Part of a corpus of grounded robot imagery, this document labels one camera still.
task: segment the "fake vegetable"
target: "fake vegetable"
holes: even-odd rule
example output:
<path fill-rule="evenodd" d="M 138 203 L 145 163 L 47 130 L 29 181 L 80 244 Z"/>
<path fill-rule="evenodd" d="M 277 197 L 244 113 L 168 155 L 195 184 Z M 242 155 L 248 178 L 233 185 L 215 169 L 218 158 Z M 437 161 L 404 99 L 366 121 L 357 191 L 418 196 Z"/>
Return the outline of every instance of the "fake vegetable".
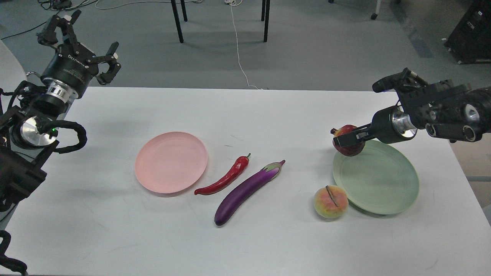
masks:
<path fill-rule="evenodd" d="M 194 194 L 214 194 L 223 190 L 235 179 L 237 179 L 239 175 L 241 175 L 241 173 L 249 164 L 249 156 L 250 153 L 247 156 L 240 156 L 239 158 L 237 158 L 234 165 L 230 168 L 226 175 L 207 187 L 196 189 L 194 191 Z"/>
<path fill-rule="evenodd" d="M 246 199 L 279 174 L 284 163 L 283 160 L 266 165 L 233 189 L 220 203 L 215 213 L 215 224 L 218 226 L 225 224 Z"/>

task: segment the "fake fruit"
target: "fake fruit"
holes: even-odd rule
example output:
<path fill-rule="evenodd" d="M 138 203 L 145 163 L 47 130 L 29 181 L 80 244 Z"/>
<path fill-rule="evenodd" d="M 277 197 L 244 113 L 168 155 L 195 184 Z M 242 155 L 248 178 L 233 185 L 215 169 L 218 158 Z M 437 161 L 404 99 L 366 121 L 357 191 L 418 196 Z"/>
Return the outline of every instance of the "fake fruit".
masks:
<path fill-rule="evenodd" d="M 315 193 L 314 208 L 324 218 L 340 217 L 348 209 L 346 192 L 341 187 L 327 185 Z"/>
<path fill-rule="evenodd" d="M 345 125 L 344 127 L 340 128 L 340 129 L 335 129 L 335 128 L 331 129 L 331 134 L 334 134 L 334 137 L 337 137 L 337 136 L 340 136 L 340 135 L 343 135 L 343 134 L 346 134 L 346 133 L 350 133 L 355 128 L 356 128 L 356 126 L 354 126 L 354 125 Z M 358 143 L 356 145 L 347 146 L 347 147 L 341 147 L 341 146 L 336 145 L 334 143 L 334 140 L 332 140 L 332 145 L 342 155 L 351 157 L 351 156 L 355 156 L 355 155 L 357 155 L 357 154 L 359 154 L 361 152 L 361 150 L 365 146 L 365 141 L 363 141 L 361 143 Z"/>

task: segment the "pink plate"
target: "pink plate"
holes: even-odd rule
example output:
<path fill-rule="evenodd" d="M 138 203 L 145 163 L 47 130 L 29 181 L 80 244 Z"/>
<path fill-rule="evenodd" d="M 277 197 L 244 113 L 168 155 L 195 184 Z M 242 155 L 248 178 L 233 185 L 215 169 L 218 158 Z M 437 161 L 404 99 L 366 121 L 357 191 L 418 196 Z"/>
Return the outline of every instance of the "pink plate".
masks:
<path fill-rule="evenodd" d="M 136 157 L 138 181 L 156 193 L 176 193 L 203 174 L 208 154 L 203 143 L 184 132 L 168 132 L 148 141 Z"/>

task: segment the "green plate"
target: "green plate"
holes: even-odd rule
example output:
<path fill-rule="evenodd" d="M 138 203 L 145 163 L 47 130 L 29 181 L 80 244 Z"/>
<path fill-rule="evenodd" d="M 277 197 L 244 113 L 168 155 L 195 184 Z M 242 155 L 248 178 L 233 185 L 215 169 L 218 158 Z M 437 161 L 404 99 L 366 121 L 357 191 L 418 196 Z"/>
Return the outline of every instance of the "green plate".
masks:
<path fill-rule="evenodd" d="M 353 157 L 337 152 L 332 174 L 354 205 L 374 214 L 400 213 L 418 197 L 419 180 L 411 162 L 379 141 L 366 141 Z"/>

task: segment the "peach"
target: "peach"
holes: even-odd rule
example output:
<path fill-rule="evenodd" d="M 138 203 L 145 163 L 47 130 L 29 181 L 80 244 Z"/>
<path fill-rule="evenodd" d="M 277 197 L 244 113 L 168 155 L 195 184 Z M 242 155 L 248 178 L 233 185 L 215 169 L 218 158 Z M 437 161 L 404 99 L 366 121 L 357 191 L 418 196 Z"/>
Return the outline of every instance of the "peach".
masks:
<path fill-rule="evenodd" d="M 315 211 L 324 218 L 335 219 L 348 209 L 348 197 L 343 188 L 327 185 L 315 193 Z"/>

